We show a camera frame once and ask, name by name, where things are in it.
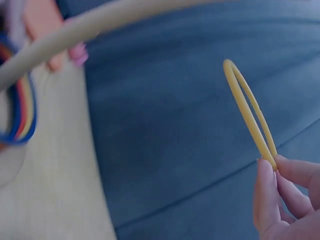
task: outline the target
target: hand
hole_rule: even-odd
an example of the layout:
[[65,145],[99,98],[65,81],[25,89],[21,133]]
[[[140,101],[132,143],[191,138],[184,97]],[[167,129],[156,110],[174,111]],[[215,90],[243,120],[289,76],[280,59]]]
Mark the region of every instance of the hand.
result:
[[[320,164],[277,156],[278,171],[258,160],[253,221],[260,240],[318,240],[320,236]],[[293,184],[308,189],[309,197]],[[294,216],[286,213],[280,197]]]
[[25,40],[23,13],[26,0],[0,0],[2,15],[8,36],[17,47],[22,47]]

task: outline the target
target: beige fabric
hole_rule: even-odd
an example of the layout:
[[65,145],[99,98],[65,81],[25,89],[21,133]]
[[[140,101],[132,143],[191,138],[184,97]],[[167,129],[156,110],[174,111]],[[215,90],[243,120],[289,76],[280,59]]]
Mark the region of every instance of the beige fabric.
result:
[[38,125],[21,171],[0,189],[0,239],[114,240],[93,149],[83,70],[67,63],[61,73],[48,74],[40,66],[34,76]]

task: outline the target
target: blue couch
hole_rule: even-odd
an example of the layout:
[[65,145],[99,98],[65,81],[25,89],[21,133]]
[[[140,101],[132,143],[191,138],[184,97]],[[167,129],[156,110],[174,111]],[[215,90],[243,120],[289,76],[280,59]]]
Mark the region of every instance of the blue couch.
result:
[[[105,0],[58,0],[76,16]],[[95,150],[119,240],[258,239],[259,152],[225,79],[235,62],[278,152],[318,159],[320,3],[206,4],[88,43]]]

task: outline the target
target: beige hose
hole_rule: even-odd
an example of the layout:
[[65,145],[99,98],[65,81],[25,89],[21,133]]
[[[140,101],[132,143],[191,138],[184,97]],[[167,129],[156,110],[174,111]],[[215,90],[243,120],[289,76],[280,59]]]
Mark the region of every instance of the beige hose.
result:
[[172,10],[214,0],[114,0],[79,15],[70,24],[22,49],[0,67],[0,90],[23,74],[81,41]]

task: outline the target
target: yellow rubber band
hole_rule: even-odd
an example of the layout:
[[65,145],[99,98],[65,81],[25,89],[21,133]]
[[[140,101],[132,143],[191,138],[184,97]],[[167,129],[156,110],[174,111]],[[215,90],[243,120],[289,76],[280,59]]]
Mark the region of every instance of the yellow rubber band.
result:
[[23,86],[24,94],[25,94],[24,97],[25,97],[25,101],[26,101],[27,113],[26,113],[25,125],[24,125],[24,128],[23,128],[20,136],[19,136],[19,139],[25,137],[26,134],[28,133],[28,131],[31,127],[33,118],[34,118],[34,111],[35,111],[32,90],[31,90],[30,83],[29,83],[27,76],[24,76],[21,82],[22,82],[22,86]]
[[[255,99],[255,96],[253,95],[245,78],[242,76],[241,72],[238,70],[236,65],[231,60],[229,59],[224,60],[223,70],[224,70],[226,80],[230,86],[231,92],[236,101],[236,104],[239,107],[239,110],[242,114],[242,117],[245,121],[246,126],[250,131],[250,134],[255,142],[255,145],[257,146],[263,159],[268,160],[270,162],[274,171],[277,170],[277,164],[274,160],[274,157],[277,155],[276,146],[272,138],[272,135],[270,133],[269,127],[266,123],[265,117],[260,110],[257,100]],[[255,117],[251,112],[251,109],[246,101],[246,98],[239,84],[241,85],[245,94],[249,98],[249,101],[255,111],[255,114],[257,115],[260,121],[268,146],[258,127]]]

